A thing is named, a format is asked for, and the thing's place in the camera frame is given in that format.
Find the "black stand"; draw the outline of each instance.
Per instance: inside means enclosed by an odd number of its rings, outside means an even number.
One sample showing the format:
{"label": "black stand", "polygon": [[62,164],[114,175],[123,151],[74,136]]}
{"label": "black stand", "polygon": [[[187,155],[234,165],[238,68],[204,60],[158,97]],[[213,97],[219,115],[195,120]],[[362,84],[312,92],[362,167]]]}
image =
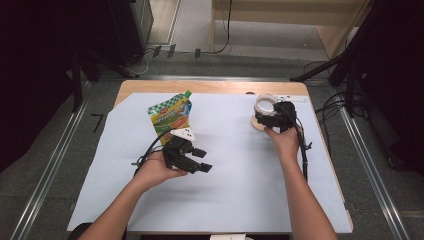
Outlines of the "black stand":
{"label": "black stand", "polygon": [[114,70],[123,77],[135,78],[136,75],[126,71],[124,67],[116,65],[111,61],[103,58],[99,54],[91,50],[83,50],[78,52],[72,58],[72,82],[74,89],[74,107],[72,112],[76,112],[82,103],[82,88],[81,88],[81,74],[80,70],[85,73],[89,81],[98,82],[100,79],[100,72],[97,69],[95,62],[101,63],[104,66]]}
{"label": "black stand", "polygon": [[348,76],[347,89],[346,89],[346,110],[350,117],[353,117],[353,93],[355,89],[355,82],[359,76],[358,64],[360,62],[360,52],[363,47],[365,36],[370,35],[371,26],[374,24],[376,19],[380,16],[384,7],[383,0],[376,0],[372,6],[371,11],[365,18],[362,26],[349,43],[347,48],[337,57],[330,61],[312,69],[311,71],[300,75],[298,77],[290,78],[292,82],[304,82],[309,78],[317,75],[318,73],[327,70],[332,66],[336,66],[334,71],[331,73],[328,81],[332,86],[339,86],[342,81]]}

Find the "hand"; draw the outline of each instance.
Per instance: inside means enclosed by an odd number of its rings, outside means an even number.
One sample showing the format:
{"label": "hand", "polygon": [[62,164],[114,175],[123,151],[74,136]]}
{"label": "hand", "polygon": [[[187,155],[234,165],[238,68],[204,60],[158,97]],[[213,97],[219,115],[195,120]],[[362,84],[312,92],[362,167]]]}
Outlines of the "hand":
{"label": "hand", "polygon": [[287,159],[297,159],[299,141],[294,127],[282,133],[276,133],[268,127],[266,127],[264,131],[271,138],[274,148],[282,161]]}
{"label": "hand", "polygon": [[154,152],[146,159],[146,162],[135,175],[134,180],[139,184],[143,184],[142,187],[148,190],[168,179],[185,175],[187,175],[187,172],[183,170],[167,168],[163,153]]}

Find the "right hand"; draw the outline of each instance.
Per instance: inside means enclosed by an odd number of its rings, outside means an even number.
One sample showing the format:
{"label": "right hand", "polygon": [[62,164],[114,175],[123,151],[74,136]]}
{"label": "right hand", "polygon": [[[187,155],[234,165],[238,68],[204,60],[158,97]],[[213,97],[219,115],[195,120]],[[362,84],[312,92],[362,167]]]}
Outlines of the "right hand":
{"label": "right hand", "polygon": [[297,159],[299,140],[294,127],[282,133],[276,133],[268,127],[266,127],[264,131],[271,138],[274,148],[281,160]]}

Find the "black tripod leg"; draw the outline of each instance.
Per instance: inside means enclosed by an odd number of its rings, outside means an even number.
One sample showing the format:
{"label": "black tripod leg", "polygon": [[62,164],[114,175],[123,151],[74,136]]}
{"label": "black tripod leg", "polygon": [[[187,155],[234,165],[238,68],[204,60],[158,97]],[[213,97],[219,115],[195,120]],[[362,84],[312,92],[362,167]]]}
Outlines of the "black tripod leg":
{"label": "black tripod leg", "polygon": [[346,88],[346,111],[349,113],[351,118],[353,115],[353,95],[355,91],[356,79],[358,77],[358,61],[357,58],[353,58],[352,63],[349,68],[349,75],[347,78],[347,88]]}
{"label": "black tripod leg", "polygon": [[342,54],[338,55],[337,57],[331,59],[330,61],[312,69],[311,71],[302,74],[298,77],[294,77],[294,78],[290,78],[290,82],[304,82],[306,80],[308,80],[309,78],[317,75],[318,73],[325,71],[327,69],[329,69],[330,67],[338,64],[341,60],[343,60],[345,56],[345,52],[343,52]]}

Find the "roll of tape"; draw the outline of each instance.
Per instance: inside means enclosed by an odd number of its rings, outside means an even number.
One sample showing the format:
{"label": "roll of tape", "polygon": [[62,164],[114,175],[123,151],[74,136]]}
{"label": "roll of tape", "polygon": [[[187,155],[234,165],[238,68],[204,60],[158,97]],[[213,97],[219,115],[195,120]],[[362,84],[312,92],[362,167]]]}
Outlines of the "roll of tape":
{"label": "roll of tape", "polygon": [[277,98],[274,95],[271,94],[261,94],[259,95],[259,97],[256,99],[255,102],[255,111],[261,113],[262,115],[266,115],[266,116],[274,116],[275,115],[275,111],[274,109],[272,110],[268,110],[268,109],[264,109],[260,106],[261,102],[269,102],[271,104],[275,104],[278,103]]}

